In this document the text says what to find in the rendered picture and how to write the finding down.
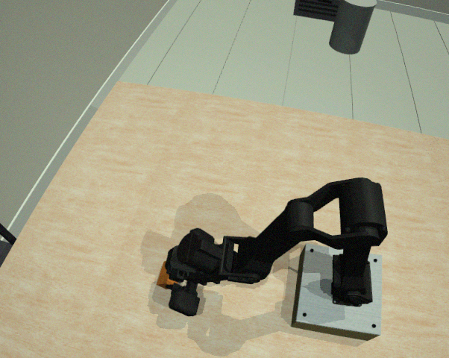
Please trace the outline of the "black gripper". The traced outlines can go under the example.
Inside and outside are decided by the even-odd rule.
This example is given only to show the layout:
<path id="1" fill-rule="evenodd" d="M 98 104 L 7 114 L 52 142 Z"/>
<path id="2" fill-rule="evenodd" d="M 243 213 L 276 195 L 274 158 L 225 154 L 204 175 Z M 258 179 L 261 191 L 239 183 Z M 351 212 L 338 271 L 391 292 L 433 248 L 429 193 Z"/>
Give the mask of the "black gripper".
<path id="1" fill-rule="evenodd" d="M 195 233 L 214 243 L 214 237 L 204 232 L 202 229 L 196 228 L 189 231 Z M 185 286 L 174 283 L 166 285 L 167 289 L 171 290 L 171 297 L 169 300 L 169 308 L 182 313 L 186 316 L 194 316 L 197 313 L 200 298 L 196 291 L 198 283 L 206 286 L 208 282 L 220 284 L 220 281 L 212 280 L 207 273 L 198 270 L 197 274 L 201 274 L 200 277 L 196 277 L 194 280 L 188 280 Z"/>

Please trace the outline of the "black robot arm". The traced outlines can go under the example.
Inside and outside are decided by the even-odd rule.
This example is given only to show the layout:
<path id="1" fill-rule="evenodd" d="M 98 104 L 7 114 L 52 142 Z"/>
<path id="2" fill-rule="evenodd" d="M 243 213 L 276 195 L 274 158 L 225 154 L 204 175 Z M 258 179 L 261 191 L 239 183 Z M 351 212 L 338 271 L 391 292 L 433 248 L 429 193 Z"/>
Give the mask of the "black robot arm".
<path id="1" fill-rule="evenodd" d="M 332 236 L 314 228 L 314 212 L 335 198 L 339 198 L 341 235 Z M 200 270 L 215 281 L 253 284 L 265 279 L 273 262 L 290 248 L 315 240 L 343 250 L 333 255 L 333 303 L 361 307 L 373 298 L 370 249 L 387 235 L 381 185 L 368 178 L 352 178 L 327 183 L 306 198 L 289 201 L 257 237 L 224 236 L 217 245 L 188 233 L 168 251 L 165 267 L 169 279 L 178 283 L 200 277 Z M 239 244 L 238 253 L 234 243 Z"/>

